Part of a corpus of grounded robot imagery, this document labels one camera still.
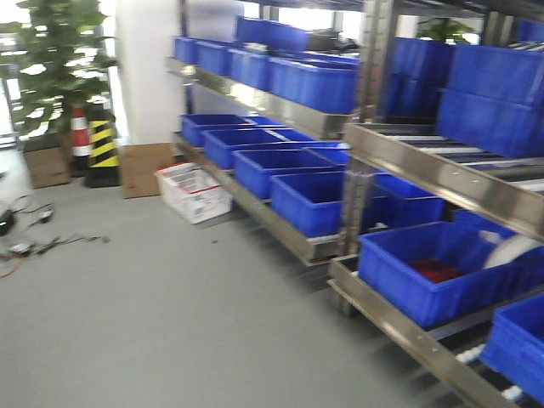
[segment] gray floor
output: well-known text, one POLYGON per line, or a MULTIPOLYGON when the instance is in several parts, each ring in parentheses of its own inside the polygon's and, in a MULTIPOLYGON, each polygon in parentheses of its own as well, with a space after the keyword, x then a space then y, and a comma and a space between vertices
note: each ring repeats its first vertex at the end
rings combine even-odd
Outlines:
MULTIPOLYGON (((26 192, 13 151, 0 199, 26 192)), ((159 197, 36 191, 63 246, 0 280, 0 407, 436 407, 462 405, 362 317, 330 307, 305 269, 241 211, 190 226, 159 197)), ((31 217, 22 219, 22 224, 31 217)))

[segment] red-rimmed crate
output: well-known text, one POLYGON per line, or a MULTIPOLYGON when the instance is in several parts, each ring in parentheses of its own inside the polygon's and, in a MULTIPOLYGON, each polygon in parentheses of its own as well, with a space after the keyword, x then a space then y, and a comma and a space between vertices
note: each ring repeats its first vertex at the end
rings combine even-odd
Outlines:
POLYGON ((195 163, 178 163, 156 171, 164 202, 191 224, 228 213, 232 196, 195 163))

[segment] blue storage box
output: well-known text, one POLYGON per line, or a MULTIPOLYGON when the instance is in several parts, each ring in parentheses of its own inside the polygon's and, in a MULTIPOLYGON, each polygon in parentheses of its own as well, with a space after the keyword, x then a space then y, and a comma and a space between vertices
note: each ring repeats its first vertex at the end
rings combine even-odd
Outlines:
POLYGON ((222 169, 234 166, 232 152, 251 150, 254 145, 277 145, 287 139, 277 133, 264 129, 219 130, 204 132, 204 153, 206 157, 222 169))
MULTIPOLYGON (((385 186, 391 189, 393 184, 397 184, 397 190, 401 190, 398 186, 403 186, 404 190, 416 188, 390 174, 376 174, 372 204, 365 210, 361 222, 363 232, 376 223, 389 220, 397 224, 413 225, 439 219, 439 213, 438 216, 436 212, 425 213, 426 200, 406 199, 387 191, 385 186)), ((340 172, 292 174, 272 178, 272 207, 308 237, 332 235, 339 231, 342 193, 343 173, 340 172)))
POLYGON ((389 197, 382 204, 382 214, 376 222, 389 228, 400 228, 432 223, 441 218, 444 208, 441 198, 391 174, 377 174, 376 178, 377 185, 389 197))
POLYGON ((268 136, 263 136, 264 129, 259 127, 248 133, 248 129, 234 129, 229 131, 212 130, 204 132, 204 151, 208 159, 217 164, 223 170, 234 168, 233 152, 237 150, 301 150, 306 147, 331 148, 338 146, 339 142, 326 141, 291 141, 277 129, 267 130, 268 136), (265 141, 273 136, 272 141, 265 141))
POLYGON ((257 123, 237 115, 182 115, 183 138, 195 147, 204 146, 202 132, 206 130, 253 128, 257 123))
POLYGON ((354 109, 356 65, 319 61, 292 63, 302 78, 296 102, 326 113, 348 114, 354 109))
POLYGON ((442 92, 438 134, 506 157, 544 156, 542 108, 442 92))
POLYGON ((301 71, 293 61, 283 58, 271 58, 270 67, 272 70, 270 92, 297 101, 302 87, 301 71))
POLYGON ((274 50, 304 51, 308 33, 272 20, 238 17, 235 38, 238 43, 261 43, 274 50))
POLYGON ((390 77, 386 115, 435 117, 440 88, 431 82, 393 74, 390 77))
POLYGON ((518 24, 518 40, 544 42, 544 23, 521 20, 518 24))
POLYGON ((391 229, 363 235, 360 242, 359 277, 425 328, 512 298, 522 285, 528 291, 544 276, 541 248, 482 269, 495 246, 459 223, 391 229), (423 259, 438 260, 464 275, 433 283, 408 266, 423 259))
POLYGON ((343 172, 274 176, 271 206, 307 237, 340 229, 343 172))
POLYGON ((285 128, 275 128, 272 129, 273 132, 280 134, 287 140, 291 140, 292 142, 315 142, 315 139, 311 136, 308 136, 307 134, 300 133, 299 131, 295 129, 285 128))
POLYGON ((391 72, 442 87, 456 48, 439 41, 395 38, 391 72))
POLYGON ((270 57, 244 49, 231 48, 232 79, 250 87, 268 91, 270 89, 270 57))
POLYGON ((360 60, 357 58, 345 57, 341 55, 331 55, 331 54, 319 54, 314 52, 289 52, 282 53, 283 58, 288 58, 290 60, 296 60, 298 62, 318 60, 318 61, 328 61, 328 62, 340 62, 344 64, 352 64, 359 66, 360 60))
POLYGON ((270 126, 272 128, 286 128, 286 126, 282 123, 279 123, 277 121, 273 121, 272 119, 266 117, 266 116, 243 116, 244 119, 249 119, 252 122, 257 123, 259 126, 270 126))
POLYGON ((503 240, 516 235, 516 233, 511 229, 496 224, 487 218, 475 214, 474 212, 470 212, 468 210, 455 210, 453 214, 453 218, 458 224, 471 230, 494 232, 503 240))
POLYGON ((544 294, 499 308, 479 358, 544 404, 544 294))
POLYGON ((229 76, 232 66, 230 42, 197 41, 198 66, 213 74, 229 76))
POLYGON ((314 153, 325 157, 338 166, 345 167, 349 162, 349 154, 346 153, 349 150, 348 147, 306 147, 305 149, 311 150, 314 153))
POLYGON ((510 48, 458 45, 447 88, 541 106, 544 102, 544 54, 510 48))
POLYGON ((175 37, 173 39, 173 57, 187 64, 196 64, 196 39, 190 37, 175 37))
POLYGON ((270 178, 278 174, 331 172, 332 161, 306 150, 236 151, 235 178, 257 198, 270 198, 270 178))

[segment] roller conveyor shelf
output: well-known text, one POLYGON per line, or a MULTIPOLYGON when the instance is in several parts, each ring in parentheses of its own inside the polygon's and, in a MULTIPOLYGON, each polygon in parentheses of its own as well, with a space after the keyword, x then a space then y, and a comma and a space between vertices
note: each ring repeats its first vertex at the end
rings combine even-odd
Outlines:
MULTIPOLYGON (((493 308, 423 330, 356 275, 358 258, 331 261, 333 304, 346 315, 359 310, 404 351, 446 383, 469 406, 539 407, 523 390, 479 361, 493 308)), ((531 294, 541 292, 542 288, 531 294)))
POLYGON ((544 158, 510 159, 422 125, 349 124, 352 157, 544 241, 544 158))
POLYGON ((262 113, 289 128, 297 129, 317 139, 341 139, 344 124, 352 117, 311 109, 173 58, 167 59, 167 68, 186 82, 203 86, 216 94, 234 100, 250 111, 262 113))
POLYGON ((177 137, 174 136, 177 140, 177 147, 183 152, 187 160, 197 163, 204 171, 212 175, 232 195, 240 207, 256 219, 305 265, 328 264, 331 258, 337 256, 338 235, 307 238, 276 214, 268 205, 268 201, 259 200, 241 184, 237 183, 231 171, 219 169, 202 154, 200 149, 187 143, 178 134, 175 133, 174 135, 177 135, 177 137))

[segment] cardboard box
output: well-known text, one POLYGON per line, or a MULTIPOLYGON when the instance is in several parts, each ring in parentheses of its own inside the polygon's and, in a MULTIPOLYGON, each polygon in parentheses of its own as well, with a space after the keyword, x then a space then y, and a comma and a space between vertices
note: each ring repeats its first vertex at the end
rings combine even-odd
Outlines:
POLYGON ((60 147, 24 151, 23 156, 35 189, 70 183, 70 170, 60 147))
POLYGON ((170 143, 124 146, 119 150, 119 158, 125 198, 161 194, 155 170, 174 163, 170 143))

